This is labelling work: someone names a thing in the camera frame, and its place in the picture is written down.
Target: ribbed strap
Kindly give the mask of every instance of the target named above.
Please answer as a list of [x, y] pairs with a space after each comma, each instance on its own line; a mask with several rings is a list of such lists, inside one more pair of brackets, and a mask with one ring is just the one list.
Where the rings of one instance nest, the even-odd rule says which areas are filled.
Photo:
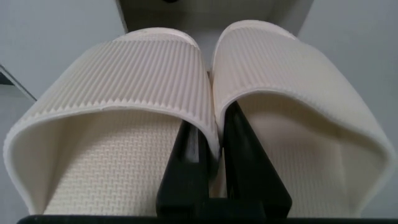
[[213, 67], [215, 116], [238, 98], [258, 92], [305, 103], [333, 122], [372, 136], [392, 149], [362, 98], [317, 49], [266, 30], [242, 28], [220, 41]]
[[179, 40], [112, 41], [85, 52], [14, 125], [4, 150], [24, 128], [100, 110], [139, 109], [191, 122], [213, 155], [218, 139], [200, 51]]

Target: white slipper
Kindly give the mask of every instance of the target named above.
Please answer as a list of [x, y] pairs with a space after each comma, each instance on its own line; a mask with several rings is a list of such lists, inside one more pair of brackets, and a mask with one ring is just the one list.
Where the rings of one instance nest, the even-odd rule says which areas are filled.
[[394, 149], [364, 101], [321, 52], [282, 28], [230, 25], [212, 76], [219, 133], [238, 101], [292, 197], [289, 216], [358, 216], [390, 177]]
[[10, 130], [4, 160], [30, 214], [155, 215], [181, 119], [218, 157], [212, 106], [195, 41], [139, 30], [77, 59]]

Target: textured footbed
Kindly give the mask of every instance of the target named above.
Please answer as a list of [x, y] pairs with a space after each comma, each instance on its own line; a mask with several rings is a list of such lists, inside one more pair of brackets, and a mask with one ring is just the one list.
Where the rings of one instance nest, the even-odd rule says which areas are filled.
[[283, 96], [238, 103], [292, 197], [289, 216], [349, 217], [339, 129]]
[[45, 214], [156, 216], [181, 120], [146, 111], [67, 119]]

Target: slipper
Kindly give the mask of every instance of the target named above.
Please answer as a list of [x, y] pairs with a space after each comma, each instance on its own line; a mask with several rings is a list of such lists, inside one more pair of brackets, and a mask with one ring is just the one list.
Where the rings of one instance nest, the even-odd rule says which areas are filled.
[[290, 217], [356, 217], [391, 176], [394, 149], [364, 101], [286, 30], [231, 24], [211, 81], [219, 134], [237, 101], [292, 197]]
[[182, 119], [218, 158], [197, 43], [138, 30], [77, 59], [10, 130], [4, 160], [30, 214], [156, 215]]

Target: gray surface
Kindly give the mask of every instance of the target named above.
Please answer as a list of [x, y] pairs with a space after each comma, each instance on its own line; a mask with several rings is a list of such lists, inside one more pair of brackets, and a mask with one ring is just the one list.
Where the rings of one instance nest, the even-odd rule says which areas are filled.
[[116, 1], [2, 0], [0, 62], [35, 98], [88, 48], [125, 33]]
[[[4, 142], [11, 126], [33, 104], [17, 87], [0, 85], [0, 142]], [[28, 215], [25, 204], [11, 183], [4, 161], [0, 159], [0, 223], [14, 224]]]
[[[398, 1], [315, 0], [298, 37], [321, 50], [398, 147]], [[363, 217], [398, 218], [398, 173]]]

